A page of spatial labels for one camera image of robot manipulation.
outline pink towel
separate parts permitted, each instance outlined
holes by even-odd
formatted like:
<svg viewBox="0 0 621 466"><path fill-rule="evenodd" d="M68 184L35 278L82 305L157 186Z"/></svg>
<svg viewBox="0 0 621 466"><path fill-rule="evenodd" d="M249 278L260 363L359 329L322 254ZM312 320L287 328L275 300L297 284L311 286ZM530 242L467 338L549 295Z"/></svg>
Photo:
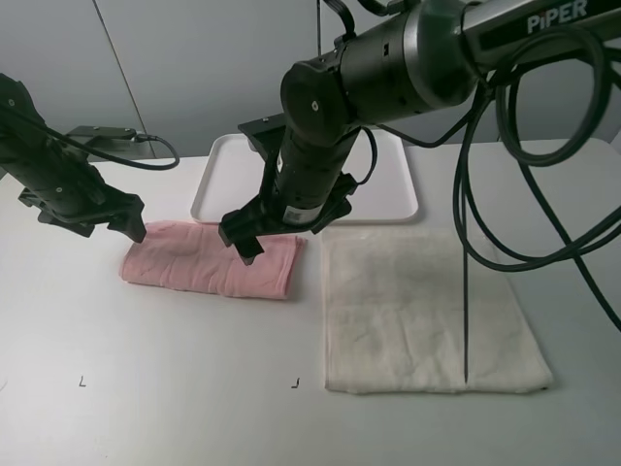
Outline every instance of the pink towel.
<svg viewBox="0 0 621 466"><path fill-rule="evenodd" d="M265 253L245 266L226 248L217 225L157 221L127 252L120 276L127 282L237 298L285 299L293 264L304 245L297 236L259 239Z"/></svg>

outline white wall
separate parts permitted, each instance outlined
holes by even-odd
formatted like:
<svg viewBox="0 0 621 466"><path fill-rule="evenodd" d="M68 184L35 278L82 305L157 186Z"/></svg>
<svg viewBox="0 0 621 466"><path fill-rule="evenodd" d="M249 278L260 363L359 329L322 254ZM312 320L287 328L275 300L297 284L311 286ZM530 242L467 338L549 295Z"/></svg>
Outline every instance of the white wall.
<svg viewBox="0 0 621 466"><path fill-rule="evenodd" d="M205 155L281 112L282 76L316 55L315 0L97 0L149 132Z"/></svg>

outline black robotic arm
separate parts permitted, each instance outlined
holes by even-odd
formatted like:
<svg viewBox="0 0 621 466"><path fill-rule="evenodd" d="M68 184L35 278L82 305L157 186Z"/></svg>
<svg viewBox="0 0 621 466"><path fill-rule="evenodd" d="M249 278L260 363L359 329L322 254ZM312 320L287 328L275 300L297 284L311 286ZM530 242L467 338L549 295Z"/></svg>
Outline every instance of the black robotic arm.
<svg viewBox="0 0 621 466"><path fill-rule="evenodd" d="M264 158L265 170L259 194L222 219L220 236L246 264L263 251L257 236L317 233L351 211L346 196L358 182L341 169L361 128L374 146L365 125L390 129L381 123L459 105L477 85L491 101L494 87L519 81L516 65L534 68L569 57L592 62L598 51L585 58L582 42L592 49L593 42L621 35L619 0L490 0L482 5L396 0L386 7L367 0L360 3L372 13L396 15L360 36L344 4L325 1L345 26L335 49L295 63L284 76L283 115L240 126ZM496 73L488 82L490 71ZM587 115L593 129L603 114L596 110ZM473 109L452 133L475 114ZM590 134L579 136L583 144ZM568 149L575 151L576 144Z"/></svg>

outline white tray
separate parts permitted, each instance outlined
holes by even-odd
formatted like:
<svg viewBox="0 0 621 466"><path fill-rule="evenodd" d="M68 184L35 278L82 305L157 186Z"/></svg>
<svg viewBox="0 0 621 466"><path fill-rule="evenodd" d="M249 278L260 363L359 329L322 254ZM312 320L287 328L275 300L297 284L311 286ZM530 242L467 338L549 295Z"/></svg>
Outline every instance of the white tray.
<svg viewBox="0 0 621 466"><path fill-rule="evenodd" d="M408 161L401 139L374 131L377 166L371 179L349 196L351 214L337 223L396 223L411 219L418 210ZM367 135L361 133L344 167L362 180L371 165ZM219 223L224 214L241 208L259 192L263 175L261 156L250 149L243 134L227 134L215 140L192 203L192 218Z"/></svg>

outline robotic arm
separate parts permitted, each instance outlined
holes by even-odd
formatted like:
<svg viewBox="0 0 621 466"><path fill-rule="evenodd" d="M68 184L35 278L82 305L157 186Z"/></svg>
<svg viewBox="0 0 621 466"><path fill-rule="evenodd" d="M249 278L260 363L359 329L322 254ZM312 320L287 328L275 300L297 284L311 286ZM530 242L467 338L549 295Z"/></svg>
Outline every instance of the robotic arm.
<svg viewBox="0 0 621 466"><path fill-rule="evenodd" d="M346 196L358 182L341 169L364 125L459 105L517 50L510 68L575 51L578 44L561 36L522 52L532 36L555 26L580 26L602 41L621 34L618 0L397 0L387 7L360 0L381 16L397 13L360 36L343 4L326 3L347 29L335 49L287 72L283 115L240 125L265 170L258 195L224 216L219 231L246 264L263 252L257 236L317 233L349 214Z"/></svg>
<svg viewBox="0 0 621 466"><path fill-rule="evenodd" d="M512 76L511 70L516 64L570 57L580 46L590 48L590 55L575 57L594 69L596 59L606 65L597 67L603 80L613 73L607 71L599 41L621 35L621 0L490 0L482 5L460 0L392 0L388 5L358 0L370 12L390 17L360 36L341 0L324 1L343 20L345 34L335 41L334 50L295 63L286 73L280 88L283 114L240 125L265 160L265 169L257 196L224 216L219 232L246 264L263 252L257 236L317 233L349 214L346 196L368 177L357 182L341 169L361 130L369 136L375 160L375 140L366 125L383 127L385 121L459 105L477 84L485 83L483 88L490 90L484 80L489 72L495 72L492 80L508 76L515 83L519 76ZM572 34L550 34L568 32L567 25ZM535 47L542 43L545 48ZM613 59L621 61L619 55ZM608 79L621 87L619 75ZM605 89L596 91L607 103ZM497 93L497 98L504 94ZM590 137L602 114L598 106L587 113L585 120L592 123L576 136L574 146ZM466 122L462 118L453 130ZM78 138L158 141L172 151L175 162L160 166L128 161L81 144ZM519 141L515 144L520 149ZM80 127L66 136L58 134L37 114L23 84L0 75L0 167L24 184L19 200L41 210L40 222L86 237L96 224L107 223L109 229L141 242L146 234L143 202L107 185L87 163L89 153L149 170L179 163L166 141L131 129ZM567 153L555 153L555 160L567 158Z"/></svg>

